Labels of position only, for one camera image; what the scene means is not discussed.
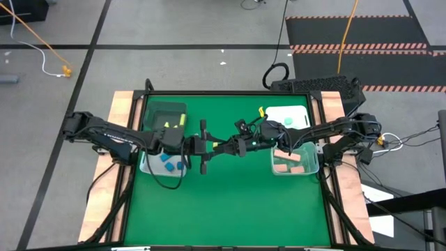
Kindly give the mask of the black upright post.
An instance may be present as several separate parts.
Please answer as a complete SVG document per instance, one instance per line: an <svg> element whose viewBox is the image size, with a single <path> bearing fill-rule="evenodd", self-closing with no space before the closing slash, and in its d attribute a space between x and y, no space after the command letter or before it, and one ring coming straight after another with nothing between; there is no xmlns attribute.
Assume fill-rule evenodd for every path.
<svg viewBox="0 0 446 251"><path fill-rule="evenodd" d="M440 131L440 145L443 158L443 169L446 177L446 109L438 112L438 128Z"/></svg>

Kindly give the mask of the wooden side board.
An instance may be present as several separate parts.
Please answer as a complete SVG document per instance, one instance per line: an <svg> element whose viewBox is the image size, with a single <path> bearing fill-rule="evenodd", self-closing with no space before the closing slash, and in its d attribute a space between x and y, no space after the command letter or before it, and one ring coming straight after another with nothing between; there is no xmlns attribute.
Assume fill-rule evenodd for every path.
<svg viewBox="0 0 446 251"><path fill-rule="evenodd" d="M321 101L313 100L312 102L317 123L330 122L345 115L341 96L338 92L323 91L321 93ZM330 191L336 192L335 188L338 188L339 194L337 199L346 215L360 233L373 243L374 236L355 157L346 154L342 158L340 166L333 171L326 169L325 173L330 176L327 179Z"/></svg>
<svg viewBox="0 0 446 251"><path fill-rule="evenodd" d="M109 122L132 129L137 128L143 101L140 98L134 99L133 93L133 91L114 93L107 119ZM123 194L131 169L131 166L113 165L108 153L98 157L93 176L97 181L89 193L79 242L84 242L91 237L104 221L119 196Z"/></svg>

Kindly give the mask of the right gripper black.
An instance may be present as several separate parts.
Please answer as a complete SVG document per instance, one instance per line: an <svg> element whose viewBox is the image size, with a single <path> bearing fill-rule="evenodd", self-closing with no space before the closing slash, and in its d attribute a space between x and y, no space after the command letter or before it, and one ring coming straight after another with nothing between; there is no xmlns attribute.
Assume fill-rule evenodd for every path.
<svg viewBox="0 0 446 251"><path fill-rule="evenodd" d="M272 140L255 140L254 138L240 138L240 139L229 139L224 143L218 143L217 149L218 153L224 153L229 155L239 155L240 157L245 157L247 152L259 151L263 149L271 149Z"/></svg>

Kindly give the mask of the white sheet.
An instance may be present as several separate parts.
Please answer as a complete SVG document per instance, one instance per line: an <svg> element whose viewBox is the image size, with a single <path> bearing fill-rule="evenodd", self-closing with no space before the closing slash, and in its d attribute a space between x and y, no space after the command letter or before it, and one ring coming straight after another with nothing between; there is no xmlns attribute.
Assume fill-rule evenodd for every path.
<svg viewBox="0 0 446 251"><path fill-rule="evenodd" d="M387 192L383 192L382 190L370 187L368 185L362 184L361 187L367 204L394 198L394 195ZM393 216L391 215L370 216L369 219L371 223L371 229L373 232L382 234L390 238L394 238Z"/></svg>

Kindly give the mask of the black diagonal beam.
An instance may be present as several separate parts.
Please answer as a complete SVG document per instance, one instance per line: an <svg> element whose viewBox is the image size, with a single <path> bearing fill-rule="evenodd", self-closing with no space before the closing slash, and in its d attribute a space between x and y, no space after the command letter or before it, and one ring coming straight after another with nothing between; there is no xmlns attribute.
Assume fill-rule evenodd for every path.
<svg viewBox="0 0 446 251"><path fill-rule="evenodd" d="M435 207L446 209L446 188L408 195L378 202L369 202L367 212L370 217L424 211Z"/></svg>

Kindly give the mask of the dark translucent plastic bin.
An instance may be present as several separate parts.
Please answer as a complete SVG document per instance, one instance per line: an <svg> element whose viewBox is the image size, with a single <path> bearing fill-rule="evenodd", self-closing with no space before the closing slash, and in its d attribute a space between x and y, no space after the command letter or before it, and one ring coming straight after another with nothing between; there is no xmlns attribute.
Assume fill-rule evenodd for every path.
<svg viewBox="0 0 446 251"><path fill-rule="evenodd" d="M170 128L178 128L181 114L187 114L187 105L182 102L150 101L144 116L144 130L164 129L165 122L169 122Z"/></svg>

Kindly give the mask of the clear plastic bin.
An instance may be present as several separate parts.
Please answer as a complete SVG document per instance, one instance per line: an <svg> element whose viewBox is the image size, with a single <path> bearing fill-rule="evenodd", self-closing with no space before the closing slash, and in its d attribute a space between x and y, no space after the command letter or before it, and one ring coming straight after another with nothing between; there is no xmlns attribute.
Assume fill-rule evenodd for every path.
<svg viewBox="0 0 446 251"><path fill-rule="evenodd" d="M278 149L277 147L271 150L271 165L272 173L277 176L308 176L315 174L319 171L319 163L317 156L316 145L312 142L307 142L302 144L299 148L294 149L292 153L297 153L301 156L300 162L295 162L291 160L285 160L281 158L276 158L273 156L273 151ZM287 164L287 173L278 173L274 170L274 165ZM292 174L290 172L291 167L303 166L305 168L304 174Z"/></svg>

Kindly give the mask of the black box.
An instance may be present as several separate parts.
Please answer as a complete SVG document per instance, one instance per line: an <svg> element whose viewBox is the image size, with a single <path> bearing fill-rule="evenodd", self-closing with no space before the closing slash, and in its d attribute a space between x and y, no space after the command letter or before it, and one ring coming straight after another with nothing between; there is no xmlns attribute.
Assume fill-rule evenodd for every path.
<svg viewBox="0 0 446 251"><path fill-rule="evenodd" d="M41 22L45 21L49 10L49 4L46 0L0 0L10 11L14 10L15 14L24 22Z"/></svg>

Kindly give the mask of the black striped floor mat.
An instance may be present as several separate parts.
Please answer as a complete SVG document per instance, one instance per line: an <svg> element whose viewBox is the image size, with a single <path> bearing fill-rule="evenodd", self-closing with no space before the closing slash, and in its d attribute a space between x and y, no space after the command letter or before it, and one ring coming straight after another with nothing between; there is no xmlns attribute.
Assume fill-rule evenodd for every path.
<svg viewBox="0 0 446 251"><path fill-rule="evenodd" d="M427 50L427 39L408 15L290 16L292 50Z"/></svg>
<svg viewBox="0 0 446 251"><path fill-rule="evenodd" d="M345 75L360 80L365 91L446 93L446 54L362 52L293 54L297 78Z"/></svg>

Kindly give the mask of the white plastic bin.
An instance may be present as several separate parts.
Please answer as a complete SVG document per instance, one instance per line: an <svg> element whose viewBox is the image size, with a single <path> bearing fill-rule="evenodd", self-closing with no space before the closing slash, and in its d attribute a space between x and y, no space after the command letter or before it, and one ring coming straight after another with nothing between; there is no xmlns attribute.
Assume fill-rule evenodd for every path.
<svg viewBox="0 0 446 251"><path fill-rule="evenodd" d="M177 170L177 162L182 162L181 157L179 155L170 155L171 158L166 162L162 162L160 156L164 152L157 155L146 155L142 153L141 160L139 161L139 169L147 174L153 174L155 176L167 176L167 177L175 177L180 178L184 177L187 173L186 168L183 171ZM174 165L174 170L169 172L165 169L164 165L170 162Z"/></svg>
<svg viewBox="0 0 446 251"><path fill-rule="evenodd" d="M284 119L291 117L293 119L292 125L284 125L286 128L304 129L308 128L310 124L307 109L302 105L294 106L277 106L268 107L266 114L270 121L276 121L284 125Z"/></svg>

